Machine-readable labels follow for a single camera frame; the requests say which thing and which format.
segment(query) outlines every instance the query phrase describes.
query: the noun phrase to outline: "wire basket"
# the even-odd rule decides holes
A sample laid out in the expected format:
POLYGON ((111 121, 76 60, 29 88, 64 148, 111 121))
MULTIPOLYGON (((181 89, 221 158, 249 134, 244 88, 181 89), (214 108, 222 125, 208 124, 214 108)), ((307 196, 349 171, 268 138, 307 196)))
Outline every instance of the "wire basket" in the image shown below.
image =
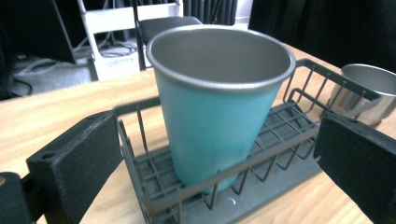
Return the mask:
POLYGON ((176 176, 169 146, 151 148, 147 141, 150 120, 143 121, 142 113, 161 114, 160 99, 114 108, 121 150, 147 223, 229 223, 245 217, 320 171, 312 152, 321 116, 334 113, 329 99, 335 85, 341 86, 339 91, 348 89, 361 97, 356 102, 359 106, 345 113, 351 118, 380 99, 374 91, 310 60, 298 61, 296 69, 303 70, 298 74, 304 77, 293 75, 284 83, 279 93, 283 98, 274 102, 247 159, 187 187, 176 176), (138 125, 140 147, 132 147, 125 123, 138 125), (238 175, 233 185, 218 192, 218 183, 233 175, 238 175), (213 193, 202 193, 208 188, 213 193))

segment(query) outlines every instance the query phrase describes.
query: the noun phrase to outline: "table surface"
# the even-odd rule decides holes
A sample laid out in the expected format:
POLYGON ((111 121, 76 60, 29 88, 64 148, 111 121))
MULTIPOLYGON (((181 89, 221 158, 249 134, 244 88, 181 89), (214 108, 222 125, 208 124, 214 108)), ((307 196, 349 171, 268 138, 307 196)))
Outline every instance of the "table surface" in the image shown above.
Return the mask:
MULTIPOLYGON (((328 63, 291 48, 297 59, 309 58, 333 71, 328 63)), ((132 101, 157 96, 153 71, 127 78, 72 87, 0 103, 0 172, 28 174, 25 160, 91 114, 132 101)), ((155 133, 151 145, 167 144, 161 110, 147 113, 154 120, 148 130, 155 133)), ((396 112, 377 129, 396 138, 396 112)), ((143 223, 125 163, 110 176, 82 223, 143 223)), ((323 172, 265 205, 241 223, 371 223, 359 207, 323 172)))

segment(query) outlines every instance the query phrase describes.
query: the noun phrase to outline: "silver cup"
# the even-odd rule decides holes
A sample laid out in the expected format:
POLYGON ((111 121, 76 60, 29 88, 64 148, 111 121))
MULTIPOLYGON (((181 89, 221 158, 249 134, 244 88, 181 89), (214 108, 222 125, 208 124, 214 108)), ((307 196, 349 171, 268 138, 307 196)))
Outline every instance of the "silver cup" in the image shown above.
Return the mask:
MULTIPOLYGON (((363 87, 376 91, 382 96, 379 103, 360 113, 356 119, 370 126, 376 126, 385 119, 396 107, 396 74, 375 66, 352 63, 345 65, 342 74, 348 79, 355 81, 363 87)), ((340 86, 335 86, 332 90, 332 109, 339 113, 346 113, 348 110, 364 104, 359 101, 359 95, 348 90, 340 90, 340 86)))

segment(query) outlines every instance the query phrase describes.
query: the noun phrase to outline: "wire grid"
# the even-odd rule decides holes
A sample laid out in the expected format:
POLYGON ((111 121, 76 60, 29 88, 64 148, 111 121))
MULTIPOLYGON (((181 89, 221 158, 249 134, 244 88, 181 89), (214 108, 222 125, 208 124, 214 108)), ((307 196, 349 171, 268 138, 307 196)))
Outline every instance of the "wire grid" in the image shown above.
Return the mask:
POLYGON ((340 85, 341 89, 348 88, 368 102, 366 105, 350 108, 349 116, 359 114, 365 108, 374 106, 379 100, 380 96, 377 93, 351 83, 333 71, 309 60, 299 61, 298 66, 303 69, 307 68, 308 74, 305 82, 303 85, 298 83, 295 87, 293 86, 294 76, 290 78, 283 104, 271 108, 246 161, 192 187, 186 187, 178 180, 169 147, 157 150, 147 148, 141 110, 160 105, 159 99, 154 98, 115 108, 118 115, 135 112, 138 116, 146 154, 135 157, 122 120, 119 128, 124 158, 147 223, 168 221, 181 223, 182 211, 199 203, 205 203, 209 210, 213 209, 218 197, 218 183, 231 175, 239 175, 232 185, 233 192, 239 195, 247 179, 252 176, 264 182, 268 179, 275 164, 280 169, 287 170, 291 167, 293 160, 307 159, 315 146, 315 136, 318 133, 321 114, 325 111, 333 112, 332 103, 329 101, 329 83, 332 84, 331 89, 334 85, 340 85), (316 88, 309 87, 311 80, 317 76, 322 79, 321 85, 316 88), (213 188, 213 193, 201 193, 209 187, 213 188))

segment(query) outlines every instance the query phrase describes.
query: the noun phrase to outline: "cup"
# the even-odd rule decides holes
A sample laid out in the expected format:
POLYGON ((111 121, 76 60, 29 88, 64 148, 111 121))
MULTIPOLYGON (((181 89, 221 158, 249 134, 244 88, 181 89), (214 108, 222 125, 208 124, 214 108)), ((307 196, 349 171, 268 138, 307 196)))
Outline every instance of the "cup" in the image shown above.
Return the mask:
POLYGON ((279 41, 219 25, 164 31, 148 43, 147 57, 175 170, 187 186, 246 159, 282 81, 295 70, 294 55, 279 41))
MULTIPOLYGON (((351 63, 341 69, 342 75, 355 81, 363 87, 376 91, 382 96, 382 99, 374 107, 360 113, 356 120, 370 126, 378 125, 382 119, 385 119, 396 107, 396 74, 385 69, 361 64, 351 63)), ((340 86, 335 86, 332 90, 332 98, 340 90, 340 86)), ((358 94, 343 89, 334 99, 332 109, 340 113, 346 113, 348 110, 363 105, 365 102, 360 100, 358 94)))

